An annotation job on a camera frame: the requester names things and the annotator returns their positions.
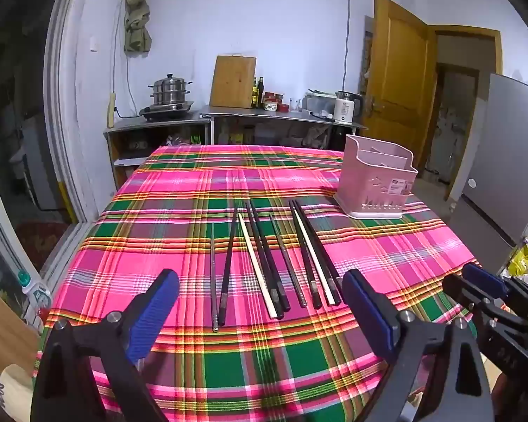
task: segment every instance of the metal chopstick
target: metal chopstick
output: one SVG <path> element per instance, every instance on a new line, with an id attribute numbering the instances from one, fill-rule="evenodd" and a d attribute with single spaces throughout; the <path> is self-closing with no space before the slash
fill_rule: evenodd
<path id="1" fill-rule="evenodd" d="M 291 202 L 289 202 L 289 208 L 291 209 L 291 216 L 293 217 L 293 225 L 296 228 L 297 240 L 300 244 L 301 256 L 303 258 L 303 266 L 305 267 L 305 273 L 307 275 L 307 281 L 309 283 L 309 290 L 311 291 L 311 299 L 313 300 L 313 307 L 319 309 L 322 307 L 321 297 L 319 296 L 319 289 L 317 288 L 317 282 L 315 281 L 315 274 L 311 268 L 311 260 L 309 259 L 309 254 L 307 253 L 307 245 L 303 237 L 303 232 L 301 227 L 296 219 L 295 207 Z"/>
<path id="2" fill-rule="evenodd" d="M 334 305 L 338 306 L 341 303 L 341 298 L 342 301 L 344 301 L 344 296 L 342 295 L 342 278 L 338 274 L 338 271 L 336 271 L 336 268 L 334 267 L 334 264 L 329 254 L 327 253 L 327 250 L 322 245 L 321 240 L 319 239 L 319 235 L 317 235 L 317 232 L 313 228 L 313 225 L 311 225 L 311 221 L 305 214 L 305 211 L 303 211 L 303 208 L 301 207 L 300 203 L 297 200 L 293 200 L 293 204 L 295 205 L 296 210 L 299 212 L 299 215 L 303 220 L 303 226 L 307 229 L 307 234 L 309 235 L 309 238 L 311 240 L 311 245 L 315 248 L 315 251 L 317 252 L 316 255 L 319 258 L 321 266 L 323 268 L 326 268 L 329 272 L 327 275 L 325 275 L 325 277 L 327 278 L 327 284 L 329 285 L 329 288 L 333 293 Z"/>
<path id="3" fill-rule="evenodd" d="M 254 216 L 254 221 L 256 222 L 256 228 L 258 230 L 258 234 L 260 235 L 260 241 L 262 242 L 262 248 L 264 249 L 264 257 L 268 261 L 268 268 L 270 270 L 271 276 L 276 282 L 277 294 L 280 297 L 280 303 L 282 303 L 282 309 L 284 310 L 284 312 L 288 312 L 291 309 L 291 306 L 289 305 L 288 297 L 285 294 L 284 285 L 282 283 L 282 278 L 280 277 L 280 273 L 277 270 L 276 262 L 274 262 L 274 257 L 272 256 L 272 252 L 270 252 L 270 246 L 268 245 L 266 234 L 264 233 L 264 230 L 262 229 L 262 224 L 260 223 L 260 218 L 258 217 L 258 211 L 256 210 L 254 203 L 252 203 L 252 200 L 250 201 L 250 203 L 251 203 L 251 208 L 252 208 L 252 215 Z"/>
<path id="4" fill-rule="evenodd" d="M 309 239 L 309 235 L 307 234 L 305 225 L 303 224 L 303 221 L 301 220 L 301 217 L 299 216 L 299 212 L 297 212 L 295 203 L 292 201 L 291 204 L 294 207 L 296 220 L 301 227 L 301 232 L 303 233 L 303 237 L 305 239 L 305 242 L 307 243 L 307 250 L 309 251 L 309 255 L 311 255 L 311 259 L 313 260 L 313 264 L 315 265 L 315 270 L 317 271 L 317 274 L 319 275 L 319 281 L 321 281 L 322 290 L 325 294 L 327 304 L 328 306 L 336 305 L 336 300 L 334 299 L 333 293 L 331 292 L 331 287 L 329 286 L 327 278 L 325 277 L 325 272 L 322 270 L 321 262 L 319 262 L 319 258 L 317 257 L 315 248 L 313 247 L 313 244 L 311 243 L 311 240 Z"/>
<path id="5" fill-rule="evenodd" d="M 232 245 L 235 241 L 235 225 L 237 224 L 237 207 L 232 213 L 231 231 L 229 232 L 229 242 L 227 246 L 227 255 L 225 256 L 225 270 L 223 271 L 223 284 L 221 284 L 221 298 L 219 300 L 219 314 L 217 316 L 217 324 L 222 327 L 225 325 L 225 315 L 227 314 L 227 299 L 229 279 L 231 278 L 231 259 L 232 259 Z"/>
<path id="6" fill-rule="evenodd" d="M 260 260 L 260 266 L 262 267 L 262 273 L 264 274 L 264 279 L 266 280 L 266 286 L 268 286 L 270 297 L 272 298 L 272 303 L 274 304 L 274 308 L 276 308 L 277 318 L 281 320 L 284 318 L 284 309 L 282 307 L 282 303 L 280 303 L 280 296 L 277 290 L 276 280 L 272 276 L 272 272 L 268 265 L 268 260 L 266 259 L 266 255 L 264 254 L 264 249 L 262 247 L 262 241 L 260 240 L 260 233 L 258 233 L 258 229 L 254 222 L 254 218 L 252 217 L 251 206 L 248 203 L 248 201 L 246 201 L 246 213 L 248 214 L 248 220 L 251 224 L 252 236 L 254 236 L 254 241 L 256 243 L 256 250 L 258 251 L 258 259 Z"/>
<path id="7" fill-rule="evenodd" d="M 217 322 L 217 282 L 215 281 L 215 234 L 211 224 L 211 249 L 209 254 L 209 290 L 211 292 L 211 324 L 214 332 L 219 331 Z"/>
<path id="8" fill-rule="evenodd" d="M 272 224 L 272 227 L 274 229 L 274 234 L 276 235 L 277 239 L 277 245 L 280 247 L 280 251 L 282 252 L 282 257 L 284 258 L 285 267 L 288 270 L 289 278 L 291 279 L 291 283 L 293 284 L 293 288 L 296 291 L 297 298 L 299 299 L 300 306 L 304 308 L 307 306 L 307 300 L 305 300 L 305 296 L 303 294 L 303 290 L 301 290 L 301 285 L 299 281 L 297 280 L 297 275 L 295 270 L 293 269 L 293 265 L 291 264 L 291 260 L 289 259 L 288 250 L 285 247 L 284 240 L 282 239 L 282 234 L 280 233 L 279 228 L 277 228 L 277 224 L 274 221 L 274 218 L 270 214 L 270 223 Z"/>

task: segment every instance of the electrical cable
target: electrical cable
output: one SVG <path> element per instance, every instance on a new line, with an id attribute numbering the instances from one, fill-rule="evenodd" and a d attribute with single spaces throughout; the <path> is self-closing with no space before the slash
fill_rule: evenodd
<path id="1" fill-rule="evenodd" d="M 346 84 L 346 68 L 348 63 L 348 39 L 350 38 L 350 0 L 348 0 L 348 19 L 346 20 L 346 51 L 344 54 L 344 76 L 342 77 L 342 90 Z"/>
<path id="2" fill-rule="evenodd" d="M 118 8 L 118 21 L 115 25 L 115 36 L 114 36 L 114 61 L 113 61 L 113 69 L 112 69 L 112 83 L 111 83 L 111 91 L 115 93 L 115 53 L 117 52 L 117 46 L 118 46 L 118 30 L 119 30 L 119 21 L 121 20 L 121 6 L 123 5 L 123 0 L 119 1 L 119 8 Z"/>
<path id="3" fill-rule="evenodd" d="M 121 21 L 121 7 L 123 6 L 123 1 L 124 0 L 120 0 L 119 1 L 119 9 L 118 9 L 118 21 L 117 21 L 117 24 L 115 26 L 115 36 L 114 36 L 114 57 L 113 57 L 113 69 L 112 69 L 112 88 L 111 88 L 111 91 L 113 93 L 115 93 L 115 56 L 116 56 L 116 53 L 117 53 L 117 47 L 118 47 L 118 30 L 119 30 L 119 22 Z M 139 113 L 137 112 L 137 105 L 135 104 L 135 99 L 133 98 L 133 94 L 131 93 L 131 86 L 130 86 L 130 83 L 129 83 L 129 57 L 127 56 L 127 54 L 125 54 L 125 63 L 126 63 L 126 75 L 127 75 L 127 90 L 129 91 L 129 95 L 131 97 L 131 101 L 133 102 L 133 108 L 135 110 L 135 115 L 134 116 L 127 116 L 127 117 L 122 117 L 121 114 L 119 114 L 119 111 L 116 108 L 114 108 L 114 111 L 117 113 L 118 117 L 120 119 L 132 119 L 133 117 L 139 117 Z"/>
<path id="4" fill-rule="evenodd" d="M 131 86 L 129 84 L 129 56 L 125 54 L 125 60 L 127 62 L 127 90 L 129 91 L 129 96 L 131 97 L 131 101 L 133 102 L 133 108 L 135 109 L 135 114 L 139 114 L 137 112 L 137 105 L 135 104 L 135 100 L 133 99 L 133 94 L 131 93 Z"/>

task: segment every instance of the wooden cutting board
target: wooden cutting board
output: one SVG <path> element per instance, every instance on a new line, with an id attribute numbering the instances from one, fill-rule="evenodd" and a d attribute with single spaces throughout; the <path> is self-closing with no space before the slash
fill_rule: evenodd
<path id="1" fill-rule="evenodd" d="M 15 363 L 31 376 L 39 348 L 39 335 L 14 314 L 0 298 L 0 374 Z"/>
<path id="2" fill-rule="evenodd" d="M 250 108 L 255 69 L 255 57 L 217 56 L 209 104 Z"/>

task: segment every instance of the blue gripper pad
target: blue gripper pad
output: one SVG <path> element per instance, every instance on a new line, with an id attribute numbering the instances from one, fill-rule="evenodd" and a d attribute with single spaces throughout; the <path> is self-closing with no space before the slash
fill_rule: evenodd
<path id="1" fill-rule="evenodd" d="M 474 263 L 466 263 L 462 269 L 462 278 L 493 298 L 506 298 L 507 286 L 504 281 Z"/>
<path id="2" fill-rule="evenodd" d="M 359 270 L 347 271 L 342 279 L 342 292 L 346 303 L 358 321 L 373 353 L 391 363 L 395 357 L 391 328 L 353 275 L 355 271 Z"/>
<path id="3" fill-rule="evenodd" d="M 130 328 L 127 357 L 132 363 L 145 358 L 151 351 L 164 321 L 176 303 L 179 291 L 178 275 L 170 271 L 145 310 Z"/>

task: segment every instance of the gray refrigerator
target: gray refrigerator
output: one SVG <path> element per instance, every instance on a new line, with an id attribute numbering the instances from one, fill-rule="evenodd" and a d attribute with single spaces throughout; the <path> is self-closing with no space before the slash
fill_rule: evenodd
<path id="1" fill-rule="evenodd" d="M 491 74 L 482 137 L 449 226 L 494 274 L 528 235 L 528 85 Z"/>

